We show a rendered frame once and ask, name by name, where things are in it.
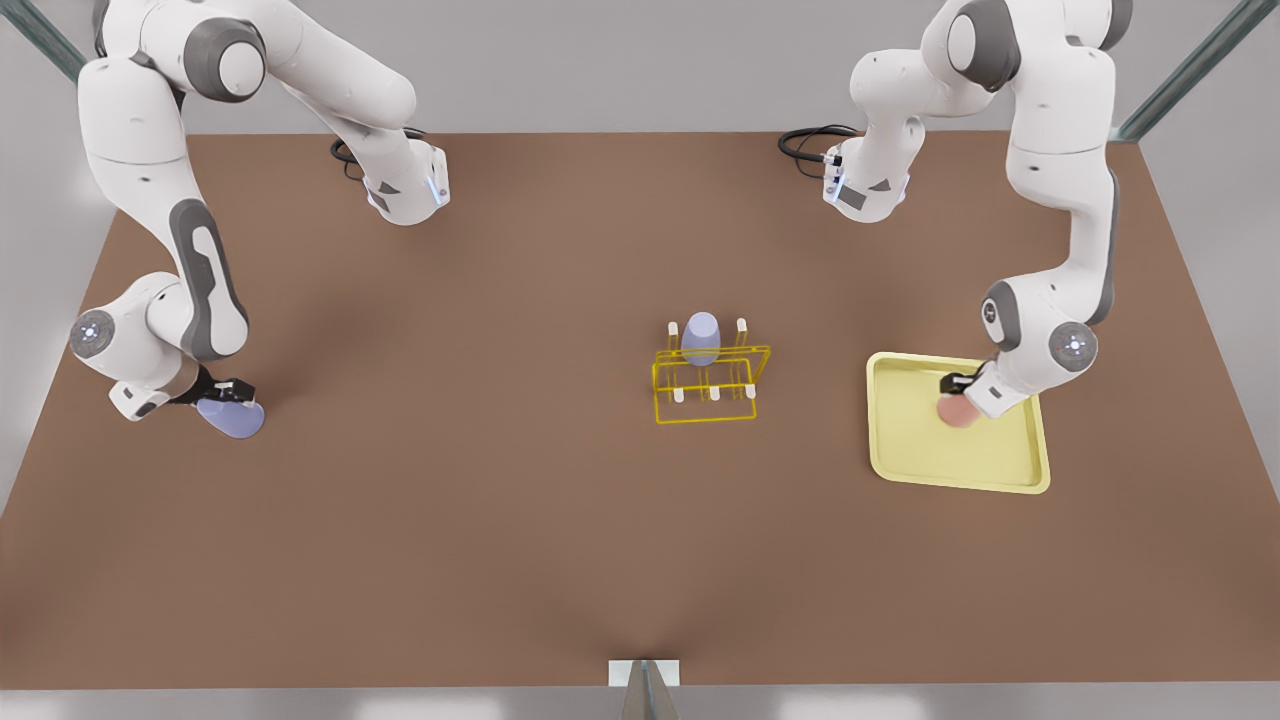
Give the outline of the lavender cup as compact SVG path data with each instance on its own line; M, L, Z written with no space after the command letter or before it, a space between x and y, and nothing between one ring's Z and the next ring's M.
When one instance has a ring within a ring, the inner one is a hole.
M260 404L200 398L195 406L206 423L234 439L255 436L265 423L265 410Z
M694 366L709 366L719 356L721 328L710 313L692 314L681 336L680 351L684 360Z

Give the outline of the pale yellow tray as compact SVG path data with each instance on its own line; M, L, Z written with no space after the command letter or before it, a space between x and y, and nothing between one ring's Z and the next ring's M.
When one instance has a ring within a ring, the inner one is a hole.
M877 352L867 364L870 465L887 480L1038 495L1050 486L1050 460L1038 397L1001 418L968 428L945 424L940 382L972 374L964 357Z

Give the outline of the silver frame post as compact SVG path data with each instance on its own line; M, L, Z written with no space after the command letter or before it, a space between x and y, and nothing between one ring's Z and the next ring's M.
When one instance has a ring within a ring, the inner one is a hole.
M0 15L73 85L78 82L79 72L86 64L84 56L31 0L0 0Z
M681 720L671 687L680 685L675 659L611 660L608 687L623 687L620 720Z
M1117 127L1112 143L1140 142L1240 42L1280 8L1280 0L1240 0Z

